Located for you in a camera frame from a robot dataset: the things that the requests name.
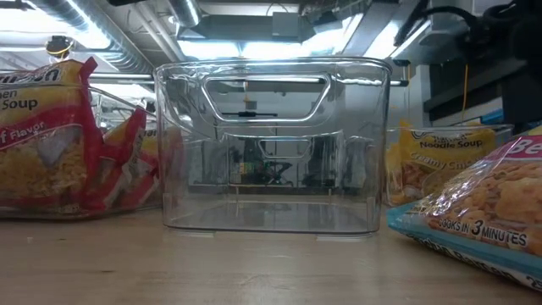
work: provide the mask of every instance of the fluorescent light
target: fluorescent light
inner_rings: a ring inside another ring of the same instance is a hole
[[[427,30],[427,28],[429,28],[431,26],[431,21],[430,20],[427,20],[423,23],[422,26],[420,26],[414,33],[412,33],[412,35],[410,35],[406,40],[405,42],[403,42],[390,56],[392,58],[395,58],[397,57],[397,55],[401,54],[403,51],[405,51],[405,49],[411,45],[412,42],[414,42],[414,40],[416,40],[416,38],[418,38],[418,36],[422,35],[422,33],[425,32],[425,30]]]
[[[0,20],[0,31],[63,34],[69,30],[67,24],[38,9],[0,9]]]
[[[357,14],[342,20],[342,28],[319,32],[303,42],[307,55],[325,50],[336,54],[342,52],[362,20],[363,14]]]
[[[399,31],[399,26],[395,22],[390,22],[376,38],[369,49],[363,54],[363,57],[384,59],[392,54],[396,47],[393,45],[395,35]]]
[[[0,31],[12,31],[28,35],[48,34],[71,36],[83,46],[88,48],[105,48],[111,41],[92,23],[91,19],[78,8],[72,0],[69,4],[88,23],[87,30],[76,30],[69,24],[60,21],[40,10],[37,6],[29,3],[34,9],[26,11],[20,9],[0,9]]]
[[[188,42],[178,41],[186,56],[198,59],[239,57],[239,48],[233,42]]]
[[[74,32],[73,37],[80,42],[83,46],[88,48],[106,48],[109,47],[111,41],[105,36],[94,21],[83,12],[83,10],[74,3],[73,0],[66,0],[69,5],[83,18],[87,24],[86,30],[72,30]]]
[[[307,56],[299,43],[249,42],[243,50],[245,58],[278,59]]]
[[[345,49],[346,45],[352,38],[352,35],[354,35],[354,32],[359,26],[359,23],[362,22],[362,19],[363,19],[363,14],[356,14],[354,15],[353,18],[349,17],[343,20],[343,28],[345,28],[345,32],[343,33],[339,41],[335,43],[333,54],[342,53],[342,51]]]

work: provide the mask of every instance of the ramen noodle package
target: ramen noodle package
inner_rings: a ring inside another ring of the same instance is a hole
[[[91,111],[94,59],[0,75],[0,209],[92,210],[83,195],[102,135]]]
[[[123,209],[150,206],[160,202],[159,198],[150,198],[158,187],[158,139],[156,130],[146,130],[141,145],[141,152],[136,161],[133,179],[120,198]]]
[[[388,200],[393,206],[438,191],[446,181],[496,148],[483,126],[415,130],[401,123],[399,141],[386,152]]]
[[[388,211],[388,225],[465,263],[542,291],[542,136],[520,136]]]
[[[119,208],[113,203],[127,190],[138,172],[137,160],[140,157],[146,121],[145,110],[136,108],[129,119],[103,137],[104,146],[100,154],[98,174],[85,196],[87,206],[96,210]]]

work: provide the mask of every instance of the table surface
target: table surface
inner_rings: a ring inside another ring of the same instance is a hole
[[[1,304],[541,304],[542,295],[383,227],[355,242],[186,234],[160,211],[0,222]]]

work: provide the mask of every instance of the pipe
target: pipe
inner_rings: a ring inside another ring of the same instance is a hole
[[[0,52],[45,52],[44,46],[39,45],[25,45],[25,44],[0,44]],[[109,50],[108,47],[104,49],[94,49],[94,48],[84,48],[81,45],[75,45],[70,48],[70,53],[81,53],[81,54],[122,54],[122,50]]]
[[[62,20],[77,31],[89,30],[92,22],[112,42],[108,51],[100,58],[109,62],[120,72],[151,74],[154,67],[126,34],[105,14],[97,4],[90,0],[32,0],[34,5],[45,13]]]
[[[26,59],[26,58],[23,57],[23,56],[19,56],[19,55],[16,54],[16,53],[9,52],[8,55],[11,56],[11,57],[13,57],[13,58],[15,58],[15,59],[17,59],[17,60],[19,60],[21,63],[26,64],[26,65],[32,67],[32,69],[38,69],[38,68],[40,68],[40,65],[39,65],[39,64],[33,63],[32,61]]]
[[[132,13],[134,13],[134,16],[141,22],[145,30],[149,33],[151,38],[160,46],[160,48],[163,50],[163,52],[168,56],[169,60],[171,60],[172,63],[177,61],[177,57],[175,54],[171,52],[168,46],[163,42],[163,39],[158,36],[158,34],[154,31],[154,29],[149,25],[149,22],[143,17],[141,14],[141,11],[137,8],[137,5],[131,4],[130,9],[132,10]]]
[[[3,58],[3,57],[0,57],[0,63],[4,63],[12,68],[15,68],[17,70],[22,70],[22,71],[26,71],[28,70],[27,68],[21,66],[21,65],[18,65],[14,62],[12,62],[11,60],[7,60],[6,58]]]
[[[196,0],[168,0],[179,26],[191,28],[202,21],[202,10]]]
[[[21,0],[15,1],[0,1],[0,9],[34,9],[28,3],[24,3]]]
[[[180,61],[186,61],[186,56],[182,53],[182,51],[180,51],[179,44],[174,41],[171,36],[169,36],[168,31],[163,27],[162,22],[158,20],[156,14],[151,10],[151,8],[149,8],[149,5],[145,2],[138,3],[137,5],[139,5],[143,13],[151,19],[151,22],[157,28],[158,32],[160,35],[162,35],[162,38],[166,41],[169,47],[171,47],[173,53],[175,53],[175,56],[177,56]]]

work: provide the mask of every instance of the clear plastic container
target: clear plastic container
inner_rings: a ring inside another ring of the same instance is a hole
[[[166,225],[325,235],[379,228],[387,64],[169,64],[156,82]]]
[[[452,177],[512,136],[512,125],[388,130],[387,203],[399,206],[439,191]]]

